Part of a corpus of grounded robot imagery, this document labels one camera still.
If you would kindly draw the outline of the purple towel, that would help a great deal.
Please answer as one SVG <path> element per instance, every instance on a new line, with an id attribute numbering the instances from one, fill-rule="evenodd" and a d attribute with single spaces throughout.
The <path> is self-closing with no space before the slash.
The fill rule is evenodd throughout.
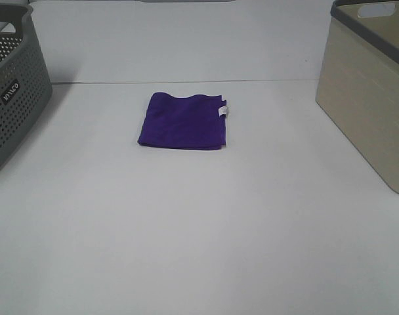
<path id="1" fill-rule="evenodd" d="M 226 145 L 227 105 L 221 95 L 175 97 L 154 93 L 149 101 L 138 143 L 177 150 L 219 150 Z"/>

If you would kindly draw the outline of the beige plastic storage bin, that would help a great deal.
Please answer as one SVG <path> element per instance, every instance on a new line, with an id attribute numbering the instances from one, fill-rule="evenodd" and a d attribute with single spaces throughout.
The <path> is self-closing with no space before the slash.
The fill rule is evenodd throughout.
<path id="1" fill-rule="evenodd" d="M 334 1 L 316 102 L 385 184 L 399 194 L 399 1 Z"/>

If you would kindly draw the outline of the white towel care label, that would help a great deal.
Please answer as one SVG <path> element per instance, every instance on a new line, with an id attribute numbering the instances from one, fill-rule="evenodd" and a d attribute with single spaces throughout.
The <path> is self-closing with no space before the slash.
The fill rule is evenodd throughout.
<path id="1" fill-rule="evenodd" d="M 221 107 L 218 109 L 218 113 L 219 113 L 219 116 L 225 116 L 225 115 L 227 115 L 227 114 L 229 113 L 228 106 L 227 106 L 227 105 L 221 106 Z"/>

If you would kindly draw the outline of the grey perforated plastic basket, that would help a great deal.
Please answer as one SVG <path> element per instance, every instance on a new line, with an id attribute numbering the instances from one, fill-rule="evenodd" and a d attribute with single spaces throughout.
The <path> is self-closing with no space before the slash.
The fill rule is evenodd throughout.
<path id="1" fill-rule="evenodd" d="M 53 88 L 29 5 L 0 3 L 0 169 L 48 104 Z"/>

